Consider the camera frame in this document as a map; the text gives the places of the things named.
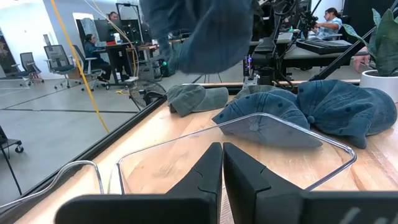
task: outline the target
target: cap brim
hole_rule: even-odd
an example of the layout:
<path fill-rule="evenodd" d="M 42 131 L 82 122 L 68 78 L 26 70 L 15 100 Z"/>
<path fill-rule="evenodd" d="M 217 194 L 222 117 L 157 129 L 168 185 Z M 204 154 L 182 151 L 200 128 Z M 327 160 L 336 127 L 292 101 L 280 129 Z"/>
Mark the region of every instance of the cap brim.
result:
<path fill-rule="evenodd" d="M 253 131 L 251 126 L 258 126 Z M 233 134 L 265 146 L 280 148 L 316 148 L 323 144 L 317 138 L 265 116 L 253 116 L 220 127 L 224 134 Z"/>
<path fill-rule="evenodd" d="M 228 102 L 228 89 L 210 88 L 206 89 L 206 96 L 193 112 L 202 112 L 224 108 Z"/>

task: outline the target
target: keyboard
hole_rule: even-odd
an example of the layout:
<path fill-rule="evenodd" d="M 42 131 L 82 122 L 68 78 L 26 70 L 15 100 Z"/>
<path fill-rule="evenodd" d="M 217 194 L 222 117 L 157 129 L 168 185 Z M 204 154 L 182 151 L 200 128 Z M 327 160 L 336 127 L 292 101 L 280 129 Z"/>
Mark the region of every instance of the keyboard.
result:
<path fill-rule="evenodd" d="M 319 55 L 343 53 L 351 47 L 350 45 L 321 39 L 298 40 L 296 46 Z"/>

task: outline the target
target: white pot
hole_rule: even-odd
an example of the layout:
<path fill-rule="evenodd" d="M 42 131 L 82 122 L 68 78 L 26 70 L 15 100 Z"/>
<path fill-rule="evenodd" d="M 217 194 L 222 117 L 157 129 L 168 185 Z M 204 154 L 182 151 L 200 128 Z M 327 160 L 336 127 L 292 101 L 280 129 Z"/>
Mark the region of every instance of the white pot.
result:
<path fill-rule="evenodd" d="M 398 77 L 376 77 L 367 75 L 374 72 L 377 72 L 377 70 L 363 72 L 359 86 L 363 88 L 377 88 L 387 93 L 394 103 L 398 103 Z"/>

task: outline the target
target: wooden tabletop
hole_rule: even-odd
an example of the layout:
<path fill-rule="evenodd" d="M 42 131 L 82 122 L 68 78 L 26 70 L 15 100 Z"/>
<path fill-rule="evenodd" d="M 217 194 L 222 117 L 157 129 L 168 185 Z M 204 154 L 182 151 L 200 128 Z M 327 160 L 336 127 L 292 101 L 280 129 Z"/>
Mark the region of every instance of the wooden tabletop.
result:
<path fill-rule="evenodd" d="M 97 163 L 103 185 L 122 156 L 214 126 L 212 117 L 220 110 L 193 113 L 184 118 L 170 114 L 167 103 L 157 108 L 112 146 L 102 152 Z M 121 163 L 126 192 L 134 194 L 166 193 L 196 163 L 212 142 L 232 142 L 270 170 L 305 188 L 349 159 L 347 153 L 326 142 L 312 150 L 281 150 L 265 147 L 234 136 L 225 136 L 218 128 L 128 156 Z M 397 190 L 398 124 L 381 134 L 368 137 L 368 148 L 355 149 L 358 160 L 316 190 Z M 118 193 L 117 179 L 111 181 L 111 193 Z M 57 209 L 69 199 L 98 193 L 92 169 L 77 172 L 60 188 L 38 203 L 17 223 L 52 223 Z M 222 223 L 232 223 L 226 192 L 223 191 Z"/>

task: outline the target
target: gray cap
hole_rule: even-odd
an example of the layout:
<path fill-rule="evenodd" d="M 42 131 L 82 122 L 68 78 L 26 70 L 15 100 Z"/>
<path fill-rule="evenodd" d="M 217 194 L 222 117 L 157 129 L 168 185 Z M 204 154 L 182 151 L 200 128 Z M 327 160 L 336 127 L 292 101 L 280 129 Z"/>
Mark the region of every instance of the gray cap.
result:
<path fill-rule="evenodd" d="M 248 96 L 253 93 L 266 93 L 271 91 L 277 87 L 270 86 L 270 85 L 253 85 L 247 86 L 243 88 L 239 93 L 234 97 L 234 100 L 240 99 L 242 97 Z"/>
<path fill-rule="evenodd" d="M 173 86 L 167 92 L 170 112 L 184 117 L 192 112 L 223 108 L 228 101 L 227 88 L 205 89 L 201 85 Z"/>

